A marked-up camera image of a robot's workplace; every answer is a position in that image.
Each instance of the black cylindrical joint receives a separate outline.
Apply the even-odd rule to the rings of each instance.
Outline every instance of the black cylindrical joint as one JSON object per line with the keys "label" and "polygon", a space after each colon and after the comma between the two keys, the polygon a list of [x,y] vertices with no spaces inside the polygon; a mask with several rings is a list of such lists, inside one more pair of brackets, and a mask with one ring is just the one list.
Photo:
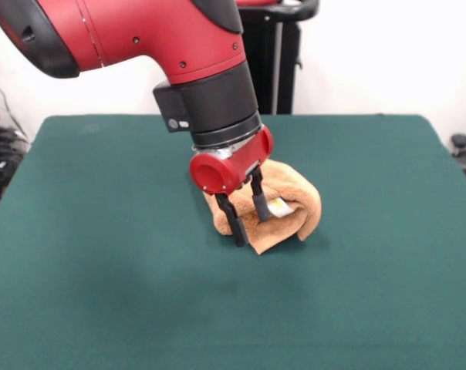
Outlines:
{"label": "black cylindrical joint", "polygon": [[190,131],[198,148],[221,147],[260,130],[255,88],[245,61],[217,75],[154,90],[167,128]]}
{"label": "black cylindrical joint", "polygon": [[192,133],[209,133],[239,123],[257,111],[247,62],[197,82],[180,86]]}

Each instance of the table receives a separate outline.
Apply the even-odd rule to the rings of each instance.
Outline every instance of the table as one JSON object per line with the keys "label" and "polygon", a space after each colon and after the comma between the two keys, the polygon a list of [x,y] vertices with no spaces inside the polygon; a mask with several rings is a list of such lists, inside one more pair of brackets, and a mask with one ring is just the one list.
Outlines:
{"label": "table", "polygon": [[466,369],[466,178],[419,116],[265,117],[324,212],[259,257],[191,140],[53,117],[0,204],[0,370]]}

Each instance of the brown towel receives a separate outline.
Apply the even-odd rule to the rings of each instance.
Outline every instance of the brown towel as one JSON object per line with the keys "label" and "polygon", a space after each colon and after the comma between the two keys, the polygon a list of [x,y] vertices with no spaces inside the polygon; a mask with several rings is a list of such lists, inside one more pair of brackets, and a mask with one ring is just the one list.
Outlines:
{"label": "brown towel", "polygon": [[[262,188],[267,201],[282,198],[294,212],[281,218],[272,216],[269,221],[261,223],[250,185],[243,186],[229,197],[244,222],[250,245],[259,255],[295,234],[305,241],[316,229],[322,215],[319,191],[300,173],[274,160],[265,161],[261,168],[264,177]],[[211,208],[216,230],[222,235],[231,235],[231,228],[216,199],[206,193],[204,196]]]}

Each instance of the white wall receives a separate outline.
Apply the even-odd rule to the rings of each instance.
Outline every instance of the white wall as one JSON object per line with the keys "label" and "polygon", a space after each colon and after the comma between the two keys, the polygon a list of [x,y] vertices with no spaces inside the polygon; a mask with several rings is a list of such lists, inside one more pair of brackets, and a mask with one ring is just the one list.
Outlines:
{"label": "white wall", "polygon": [[[321,0],[303,27],[295,113],[418,113],[466,133],[466,0]],[[45,117],[158,113],[164,74],[139,58],[79,79],[37,71],[0,30],[0,86],[31,136]]]}

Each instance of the screw hole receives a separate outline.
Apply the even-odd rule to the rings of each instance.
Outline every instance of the screw hole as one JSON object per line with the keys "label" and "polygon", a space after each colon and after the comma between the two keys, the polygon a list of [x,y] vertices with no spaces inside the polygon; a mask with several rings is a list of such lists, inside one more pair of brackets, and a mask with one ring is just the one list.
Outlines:
{"label": "screw hole", "polygon": [[32,28],[30,25],[24,28],[24,31],[22,32],[22,41],[24,43],[32,42],[35,40],[34,32],[32,31]]}

